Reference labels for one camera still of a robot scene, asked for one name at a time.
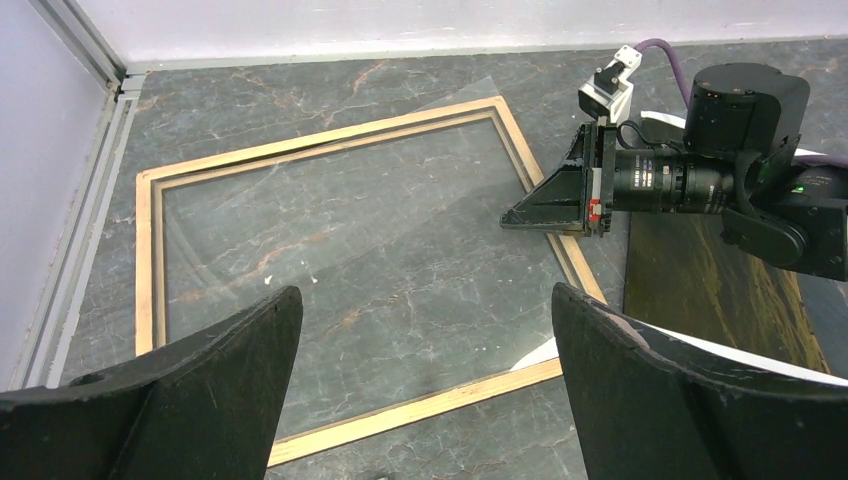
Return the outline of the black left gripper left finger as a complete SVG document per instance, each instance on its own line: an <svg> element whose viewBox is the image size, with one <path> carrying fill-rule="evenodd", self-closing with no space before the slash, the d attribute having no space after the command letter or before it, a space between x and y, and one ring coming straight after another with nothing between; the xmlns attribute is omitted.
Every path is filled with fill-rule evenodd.
<svg viewBox="0 0 848 480"><path fill-rule="evenodd" d="M1 396L5 479L261 479L303 319L283 288L66 385Z"/></svg>

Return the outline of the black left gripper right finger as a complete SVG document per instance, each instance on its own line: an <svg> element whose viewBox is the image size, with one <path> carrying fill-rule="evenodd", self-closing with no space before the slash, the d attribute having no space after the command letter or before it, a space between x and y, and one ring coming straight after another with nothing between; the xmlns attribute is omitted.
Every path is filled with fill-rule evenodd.
<svg viewBox="0 0 848 480"><path fill-rule="evenodd" d="M552 326L592 479L843 479L847 382L655 327L558 283Z"/></svg>

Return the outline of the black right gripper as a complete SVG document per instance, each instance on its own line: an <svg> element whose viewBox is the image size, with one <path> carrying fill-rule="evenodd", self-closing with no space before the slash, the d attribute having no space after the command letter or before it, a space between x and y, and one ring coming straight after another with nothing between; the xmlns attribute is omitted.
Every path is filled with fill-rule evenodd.
<svg viewBox="0 0 848 480"><path fill-rule="evenodd" d="M720 214L734 168L676 143L617 146L618 130L586 122L560 166L500 217L502 229L602 236L614 211Z"/></svg>

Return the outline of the landscape photo print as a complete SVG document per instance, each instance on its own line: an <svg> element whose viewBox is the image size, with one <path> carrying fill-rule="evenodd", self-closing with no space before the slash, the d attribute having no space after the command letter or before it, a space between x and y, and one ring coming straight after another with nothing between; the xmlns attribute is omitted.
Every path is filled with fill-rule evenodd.
<svg viewBox="0 0 848 480"><path fill-rule="evenodd" d="M679 117L646 112L651 140ZM718 215L615 211L627 220L623 310L643 322L847 380L847 277L784 270L727 244Z"/></svg>

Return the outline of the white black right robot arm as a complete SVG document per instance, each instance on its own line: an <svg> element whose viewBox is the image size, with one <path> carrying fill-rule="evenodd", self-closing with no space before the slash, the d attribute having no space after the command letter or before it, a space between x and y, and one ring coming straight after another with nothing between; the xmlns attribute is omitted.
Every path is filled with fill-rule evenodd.
<svg viewBox="0 0 848 480"><path fill-rule="evenodd" d="M784 270L847 277L847 168L798 152L808 82L757 63L695 75L680 139L637 144L596 116L561 166L500 219L505 229L602 235L615 211L718 215L722 239Z"/></svg>

